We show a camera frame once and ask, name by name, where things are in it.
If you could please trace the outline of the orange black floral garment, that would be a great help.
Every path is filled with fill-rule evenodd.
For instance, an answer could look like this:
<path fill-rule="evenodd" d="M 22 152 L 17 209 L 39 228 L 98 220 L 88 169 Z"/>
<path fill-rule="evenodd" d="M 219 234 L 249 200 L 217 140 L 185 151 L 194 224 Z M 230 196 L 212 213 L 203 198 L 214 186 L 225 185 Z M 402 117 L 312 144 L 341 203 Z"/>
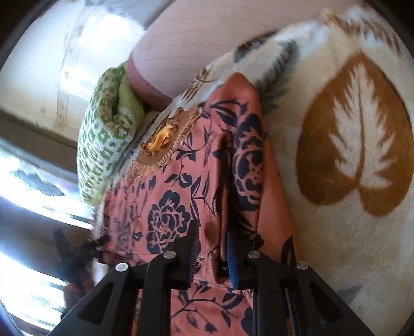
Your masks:
<path fill-rule="evenodd" d="M 108 265 L 148 263 L 199 224 L 201 251 L 188 291 L 173 291 L 173 335 L 250 335 L 252 297 L 227 272 L 226 232 L 281 258 L 293 226 L 256 89 L 233 74 L 202 104 L 175 115 L 179 129 L 153 172 L 121 180 L 105 198 Z"/>

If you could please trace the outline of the black bag on floor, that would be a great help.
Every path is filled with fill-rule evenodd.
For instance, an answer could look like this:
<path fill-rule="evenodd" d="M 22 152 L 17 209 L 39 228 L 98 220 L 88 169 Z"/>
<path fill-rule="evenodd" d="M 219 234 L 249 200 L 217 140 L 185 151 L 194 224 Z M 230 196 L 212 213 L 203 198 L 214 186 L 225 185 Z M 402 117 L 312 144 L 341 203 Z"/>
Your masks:
<path fill-rule="evenodd" d="M 60 256 L 57 261 L 57 273 L 63 281 L 81 287 L 85 281 L 91 260 L 97 258 L 106 243 L 110 241 L 108 234 L 99 239 L 83 243 L 76 248 L 69 245 L 69 241 L 61 229 L 53 231 L 55 243 Z"/>

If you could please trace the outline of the cream leaf print blanket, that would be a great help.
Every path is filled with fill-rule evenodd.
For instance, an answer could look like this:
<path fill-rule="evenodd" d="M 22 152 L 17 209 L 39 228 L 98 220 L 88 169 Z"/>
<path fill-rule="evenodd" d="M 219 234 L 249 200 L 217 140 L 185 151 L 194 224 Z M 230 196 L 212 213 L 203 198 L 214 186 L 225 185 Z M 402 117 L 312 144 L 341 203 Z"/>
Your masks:
<path fill-rule="evenodd" d="M 233 72 L 263 109 L 304 259 L 376 335 L 413 312 L 413 57 L 366 1 L 244 41 L 171 101 Z"/>

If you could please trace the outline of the green white patterned pillow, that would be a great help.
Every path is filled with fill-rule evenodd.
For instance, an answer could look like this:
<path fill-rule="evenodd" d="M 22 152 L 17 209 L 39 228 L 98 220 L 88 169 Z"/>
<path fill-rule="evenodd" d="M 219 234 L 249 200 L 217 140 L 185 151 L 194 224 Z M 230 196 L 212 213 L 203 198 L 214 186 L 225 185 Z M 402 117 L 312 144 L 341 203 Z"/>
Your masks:
<path fill-rule="evenodd" d="M 79 130 L 77 175 L 82 200 L 100 203 L 110 176 L 145 117 L 125 63 L 106 70 L 94 88 Z"/>

